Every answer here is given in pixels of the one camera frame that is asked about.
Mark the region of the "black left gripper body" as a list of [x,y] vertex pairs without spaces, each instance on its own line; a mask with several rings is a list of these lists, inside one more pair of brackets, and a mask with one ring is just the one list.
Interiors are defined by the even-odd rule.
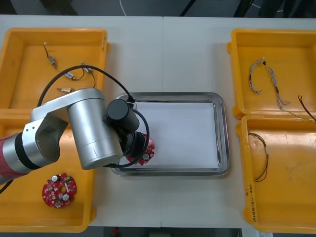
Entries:
[[124,157],[139,158],[144,150],[144,135],[141,132],[128,133],[118,128],[119,143]]

